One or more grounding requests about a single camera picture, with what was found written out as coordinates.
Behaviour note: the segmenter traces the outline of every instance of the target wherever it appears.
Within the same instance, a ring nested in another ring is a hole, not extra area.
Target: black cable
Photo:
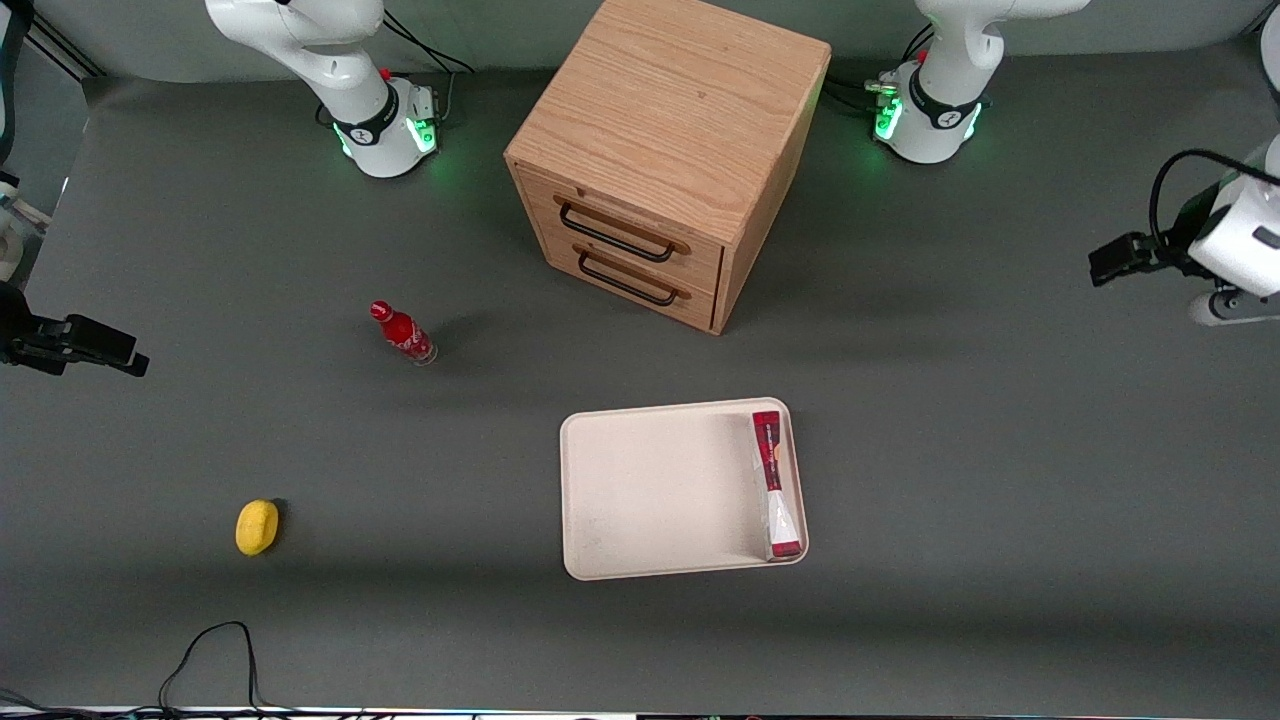
[[[0,697],[0,702],[13,702]],[[20,702],[14,702],[14,705],[24,705]],[[268,717],[297,720],[302,717],[315,717],[317,720],[392,720],[396,715],[367,715],[364,710],[356,715],[340,715],[334,716],[333,711],[321,710],[298,710],[298,708],[284,708],[288,710],[288,715],[271,714],[264,708],[244,708],[244,710],[187,710],[180,707],[160,707],[155,705],[134,707],[131,710],[116,711],[116,712],[97,712],[92,710],[86,710],[81,707],[47,707],[44,711],[36,712],[0,712],[0,719],[5,720],[266,720]],[[398,716],[406,715],[431,715],[431,714],[419,714],[419,712],[401,712]]]
[[[316,104],[316,114],[315,114],[316,124],[320,126],[320,127],[325,127],[326,128],[326,127],[333,126],[333,115],[332,114],[329,115],[329,122],[328,123],[324,122],[324,120],[321,120],[320,119],[320,113],[323,113],[325,110],[328,110],[328,108],[324,106],[324,102]]]
[[[824,77],[823,82],[829,82],[831,85],[845,87],[849,90],[861,90],[865,92],[865,88],[860,83],[849,82],[847,79],[840,79],[838,77],[835,77],[832,74]]]
[[[0,712],[0,717],[22,717],[23,720],[119,720],[154,707],[154,706],[141,706],[141,707],[134,707],[132,710],[127,710],[124,712],[105,712],[105,714],[81,710],[78,707],[47,707],[9,688],[0,688],[0,702],[28,707],[36,711],[36,712],[22,712],[22,714]]]
[[[388,28],[390,28],[392,32],[396,32],[396,35],[399,35],[401,37],[403,37],[404,40],[412,42],[413,45],[417,45],[424,51],[426,51],[428,55],[431,55],[433,58],[435,58],[436,55],[439,55],[439,58],[443,58],[444,60],[448,60],[448,61],[451,61],[451,63],[453,63],[453,64],[456,64],[456,65],[466,69],[468,73],[476,72],[476,69],[472,68],[471,65],[468,65],[467,63],[463,63],[462,60],[458,60],[453,55],[449,55],[447,53],[442,53],[440,50],[436,50],[436,49],[426,45],[421,40],[419,40],[417,36],[413,35],[413,31],[408,29],[408,27],[404,23],[399,22],[399,18],[397,18],[396,15],[393,15],[390,10],[384,10],[384,13],[387,14],[387,18],[392,23],[396,23],[394,26],[390,26],[390,24],[387,26]]]
[[[90,60],[87,55],[81,53],[78,47],[72,45],[65,36],[63,36],[60,32],[56,31],[56,28],[50,26],[49,22],[40,15],[40,13],[36,13],[32,17],[32,24],[36,27],[36,29],[42,32],[50,41],[52,41],[52,44],[56,45],[59,50],[61,50],[72,61],[81,65],[81,68],[84,69],[84,74],[87,74],[88,77],[102,77],[104,74],[106,74],[102,72],[102,68],[97,67],[97,64]]]
[[[1151,225],[1151,237],[1153,237],[1161,245],[1165,245],[1162,236],[1160,234],[1160,190],[1165,184],[1165,177],[1169,170],[1174,168],[1180,160],[1187,158],[1204,158],[1206,160],[1212,160],[1219,165],[1230,168],[1240,174],[1249,176],[1251,178],[1260,179],[1274,186],[1280,186],[1280,178],[1265,173],[1257,168],[1245,165],[1244,163],[1228,158],[1220,152],[1213,152],[1212,150],[1204,150],[1201,147],[1193,147],[1190,150],[1183,150],[1181,152],[1175,152],[1170,159],[1165,160],[1165,164],[1160,167],[1156,173],[1156,179],[1151,183],[1151,200],[1147,205],[1147,222]]]
[[[876,113],[874,108],[872,108],[869,105],[859,105],[859,104],[854,102],[852,100],[849,100],[847,97],[841,97],[836,91],[831,90],[826,85],[822,86],[822,94],[826,95],[827,97],[835,100],[836,102],[840,102],[841,105],[855,110],[859,114],[870,115],[870,114]]]
[[[262,697],[262,691],[259,689],[257,684],[257,655],[255,655],[253,652],[253,638],[250,635],[248,625],[241,623],[239,620],[228,620],[225,623],[218,623],[216,625],[210,625],[204,630],[201,630],[200,634],[197,634],[195,638],[192,638],[191,643],[187,644],[187,651],[182,653],[182,660],[178,662],[178,666],[173,669],[173,673],[170,673],[168,678],[165,678],[164,683],[160,683],[160,689],[156,692],[156,705],[164,708],[165,711],[173,708],[173,706],[169,705],[169,687],[178,678],[178,675],[182,674],[183,669],[187,667],[187,662],[191,660],[191,653],[196,650],[196,646],[200,643],[201,638],[204,638],[209,633],[212,633],[214,630],[220,630],[223,628],[239,628],[241,633],[244,635],[244,650],[248,652],[248,706],[256,710],[262,716],[269,716],[269,717],[287,719],[288,716],[271,712],[269,710],[265,710],[262,706],[283,707],[285,710],[297,711],[293,707],[285,707],[282,705],[268,702],[268,700]]]
[[[68,68],[68,67],[67,67],[67,65],[65,65],[65,64],[64,64],[64,63],[63,63],[61,60],[59,60],[59,59],[58,59],[58,56],[56,56],[56,55],[54,55],[54,54],[52,54],[52,53],[51,53],[51,51],[50,51],[50,50],[49,50],[47,47],[45,47],[44,45],[41,45],[41,44],[40,44],[40,41],[35,38],[35,36],[31,36],[31,35],[28,35],[28,36],[27,36],[27,42],[29,42],[29,44],[31,44],[31,45],[32,45],[32,46],[33,46],[33,47],[35,47],[36,50],[40,50],[40,51],[41,51],[41,54],[44,54],[44,55],[45,55],[45,58],[47,58],[47,59],[49,59],[49,61],[50,61],[50,63],[52,63],[52,64],[58,65],[59,68],[61,68],[61,69],[63,69],[63,72],[64,72],[64,73],[67,73],[68,76],[70,76],[70,77],[72,77],[72,78],[73,78],[73,79],[74,79],[76,82],[79,82],[79,79],[81,79],[81,76],[79,76],[79,74],[77,74],[77,73],[76,73],[76,70],[73,70],[73,69]]]
[[[410,42],[412,42],[413,45],[416,45],[416,46],[421,47],[421,49],[422,49],[422,50],[424,50],[424,51],[425,51],[425,53],[428,54],[428,56],[430,56],[430,58],[431,58],[433,60],[435,60],[435,64],[436,64],[436,65],[440,65],[440,69],[442,69],[442,70],[444,70],[444,72],[447,72],[447,73],[452,73],[452,72],[453,72],[453,69],[452,69],[452,68],[449,68],[448,65],[445,65],[445,64],[444,64],[444,60],[443,60],[443,59],[440,59],[440,56],[439,56],[439,55],[436,55],[436,54],[435,54],[435,51],[434,51],[434,50],[431,50],[430,47],[428,47],[426,45],[422,45],[422,44],[421,44],[421,42],[419,42],[419,41],[417,41],[416,38],[413,38],[413,37],[411,37],[411,36],[406,35],[406,33],[404,33],[404,32],[402,32],[402,31],[398,31],[398,29],[396,29],[396,28],[394,28],[394,27],[392,27],[390,24],[388,24],[388,26],[387,26],[387,29],[389,29],[389,31],[392,31],[392,32],[393,32],[394,35],[397,35],[397,36],[399,36],[399,37],[402,37],[402,38],[404,38],[404,40],[407,40],[407,41],[410,41]]]
[[[915,37],[906,44],[906,50],[902,51],[902,63],[905,63],[914,53],[924,46],[929,38],[933,37],[933,23],[929,23],[920,28],[920,32],[915,33]]]

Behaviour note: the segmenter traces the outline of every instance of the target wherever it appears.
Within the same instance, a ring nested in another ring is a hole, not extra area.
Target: drawer
[[[657,278],[648,268],[596,252],[585,242],[553,242],[547,246],[553,268],[577,279],[635,301],[655,313],[709,332],[716,296],[698,287],[681,286]]]
[[[609,209],[590,191],[520,168],[530,213],[544,247],[554,241],[577,243],[594,256],[618,260],[680,287],[716,293],[723,249],[669,229],[646,227],[646,220]]]

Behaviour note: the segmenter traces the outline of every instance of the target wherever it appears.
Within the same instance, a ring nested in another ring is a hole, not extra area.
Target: gray wall
[[[920,27],[910,0],[714,0],[832,44],[837,56],[883,58]],[[1094,0],[1075,15],[1009,23],[1014,54],[1180,50],[1239,33],[1270,0]],[[477,67],[558,65],[599,0],[387,0],[425,42]],[[223,38],[201,0],[40,0],[40,10],[116,74],[174,82],[265,79],[287,72]],[[424,69],[383,31],[366,47],[383,65]]]
[[[13,151],[4,167],[22,181],[23,200],[52,213],[84,137],[84,94],[29,44],[18,54],[13,92]]]

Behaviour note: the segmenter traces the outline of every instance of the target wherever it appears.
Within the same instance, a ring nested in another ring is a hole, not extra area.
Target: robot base
[[[932,165],[947,160],[956,154],[960,145],[973,136],[974,123],[982,113],[982,104],[968,118],[957,115],[954,127],[938,129],[933,127],[929,115],[922,110],[909,92],[905,92],[911,76],[920,68],[916,61],[909,61],[897,69],[881,73],[879,86],[895,88],[893,95],[881,95],[879,114],[872,128],[872,137],[888,145],[906,160],[922,165]]]
[[[1243,290],[1220,290],[1193,300],[1188,314],[1192,322],[1210,327],[1280,320],[1280,296],[1267,299]]]
[[[393,178],[412,170],[422,158],[435,152],[438,141],[431,88],[415,86],[404,78],[392,78],[388,85],[399,96],[399,111],[376,143],[348,142],[334,127],[342,140],[342,151],[366,176],[375,178]]]

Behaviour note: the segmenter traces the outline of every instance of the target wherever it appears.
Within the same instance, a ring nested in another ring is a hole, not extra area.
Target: wire
[[[35,28],[40,33],[45,35],[50,41],[52,41],[52,44],[56,45],[58,49],[67,55],[67,58],[69,58],[73,63],[83,68],[84,74],[87,74],[88,77],[102,77],[106,74],[97,63],[91,60],[88,55],[86,55],[79,47],[73,45],[72,41],[67,40],[67,36],[58,32],[58,28],[51,26],[49,20],[46,20],[40,13],[35,13],[32,15],[31,24],[35,26]]]
[[[59,60],[59,59],[58,59],[58,56],[56,56],[56,55],[55,55],[55,54],[54,54],[52,51],[50,51],[50,50],[49,50],[47,47],[45,47],[44,45],[41,45],[41,44],[40,44],[40,40],[37,40],[37,38],[36,38],[36,36],[33,36],[33,35],[28,35],[28,36],[27,36],[27,42],[32,44],[32,46],[35,46],[35,47],[36,47],[36,50],[40,50],[40,53],[41,53],[41,54],[42,54],[42,55],[44,55],[45,58],[47,58],[47,59],[49,59],[49,61],[51,61],[52,64],[55,64],[55,65],[58,65],[59,68],[61,68],[61,69],[63,69],[63,72],[64,72],[64,73],[67,73],[68,76],[70,76],[72,78],[74,78],[74,79],[76,79],[76,82],[79,82],[81,79],[83,79],[83,78],[82,78],[82,74],[79,74],[79,73],[77,73],[76,70],[73,70],[73,69],[68,68],[68,67],[67,67],[67,64],[65,64],[65,63],[63,63],[61,60]]]
[[[823,82],[829,82],[831,85],[835,85],[837,87],[845,87],[845,88],[849,88],[849,90],[863,90],[863,91],[865,91],[865,88],[863,88],[861,85],[850,82],[847,79],[840,79],[838,77],[835,77],[832,74],[828,74],[827,77],[824,77]]]
[[[1228,158],[1226,155],[1222,155],[1220,152],[1213,152],[1212,150],[1193,147],[1190,150],[1183,150],[1181,152],[1175,152],[1170,159],[1165,160],[1165,164],[1161,165],[1160,170],[1156,173],[1156,179],[1151,183],[1151,200],[1147,204],[1147,222],[1151,225],[1151,237],[1153,237],[1157,242],[1161,242],[1161,245],[1164,245],[1164,241],[1162,236],[1160,234],[1160,190],[1165,184],[1165,177],[1169,174],[1169,170],[1171,170],[1174,165],[1176,165],[1181,160],[1185,160],[1187,158],[1204,158],[1206,160],[1212,160],[1219,165],[1224,165],[1240,174],[1249,176],[1251,178],[1260,179],[1262,182],[1271,183],[1274,186],[1280,186],[1280,178],[1270,173],[1265,173],[1257,168],[1245,165],[1244,163],[1234,158]]]
[[[1262,8],[1262,12],[1258,13],[1256,18],[1253,18],[1252,23],[1244,26],[1245,29],[1240,35],[1262,32],[1262,28],[1267,24],[1267,20],[1271,19],[1271,13],[1275,12],[1275,9],[1276,9],[1276,0],[1271,0],[1270,3],[1267,3],[1267,6]]]
[[[187,651],[182,653],[182,660],[178,662],[178,666],[173,669],[173,673],[169,673],[169,676],[164,679],[164,683],[160,683],[160,689],[156,692],[156,705],[164,708],[165,711],[173,707],[169,705],[169,687],[173,685],[173,682],[178,678],[178,675],[182,674],[183,669],[187,667],[187,662],[191,660],[191,653],[196,650],[196,646],[200,643],[200,641],[209,633],[220,630],[223,628],[239,628],[241,633],[243,633],[244,635],[244,650],[248,652],[248,706],[256,710],[259,714],[270,717],[287,717],[287,716],[264,710],[262,708],[264,705],[297,711],[293,707],[285,707],[282,705],[268,702],[268,700],[262,697],[262,691],[259,688],[257,684],[257,656],[253,653],[253,638],[250,635],[248,625],[241,623],[239,620],[228,620],[225,623],[218,623],[216,625],[210,625],[204,630],[201,630],[200,634],[197,634],[195,638],[192,638],[191,643],[187,644]]]
[[[316,124],[320,126],[320,127],[325,127],[326,128],[326,127],[329,127],[329,126],[333,124],[333,114],[329,115],[329,122],[326,123],[326,122],[324,122],[320,118],[320,113],[323,113],[325,110],[328,110],[328,108],[324,106],[324,102],[317,102],[316,104],[316,114],[315,114]]]
[[[833,85],[837,85],[840,87],[847,87],[847,86],[841,86],[840,83],[833,83]],[[827,97],[835,100],[836,102],[840,102],[841,105],[852,109],[858,114],[870,115],[870,114],[873,114],[876,111],[876,109],[872,108],[872,106],[869,106],[869,105],[859,105],[858,102],[854,102],[852,100],[850,100],[847,97],[841,97],[835,90],[832,90],[827,85],[822,86],[822,94],[826,95]]]
[[[431,47],[428,47],[426,45],[422,45],[417,40],[415,40],[413,37],[406,35],[403,31],[396,29],[394,27],[392,27],[389,24],[387,26],[387,29],[389,29],[393,33],[396,33],[397,36],[399,36],[399,37],[402,37],[402,38],[412,42],[413,45],[417,45],[419,47],[421,47],[433,60],[435,60],[436,65],[440,65],[442,70],[444,70],[447,73],[453,73],[453,69],[449,68],[448,65],[445,65],[444,60],[439,55],[436,55],[435,50],[433,50]]]
[[[915,37],[906,44],[906,50],[902,51],[902,63],[910,59],[911,55],[916,54],[924,44],[933,38],[933,23],[929,23],[920,28],[920,32],[915,33]]]
[[[444,67],[444,61],[443,60],[448,60],[448,61],[451,61],[451,63],[453,63],[453,64],[463,68],[468,73],[476,72],[476,69],[472,68],[471,65],[468,65],[467,63],[463,63],[462,60],[458,60],[453,55],[449,55],[447,53],[442,53],[442,51],[431,47],[430,45],[426,45],[421,40],[419,40],[417,36],[413,35],[413,31],[408,29],[408,27],[406,27],[404,23],[399,22],[399,19],[396,15],[393,15],[390,10],[384,10],[384,13],[387,14],[387,19],[389,19],[392,23],[394,23],[394,24],[388,24],[387,26],[392,32],[394,32],[396,35],[398,35],[398,36],[403,37],[404,40],[412,42],[413,45],[417,45],[419,47],[421,47],[428,55],[430,55],[442,67]],[[445,67],[444,72],[451,72],[451,70]]]
[[[440,113],[440,122],[449,119],[453,110],[453,81],[458,79],[458,73],[449,73],[449,90],[444,94],[444,111]]]
[[[137,714],[146,710],[163,710],[154,706],[142,706],[134,707],[133,710],[125,710],[124,712],[102,714],[81,710],[78,707],[47,707],[9,688],[0,688],[0,702],[28,707],[36,711],[22,714],[0,712],[0,717],[22,717],[23,720],[119,720],[129,716],[137,716]]]

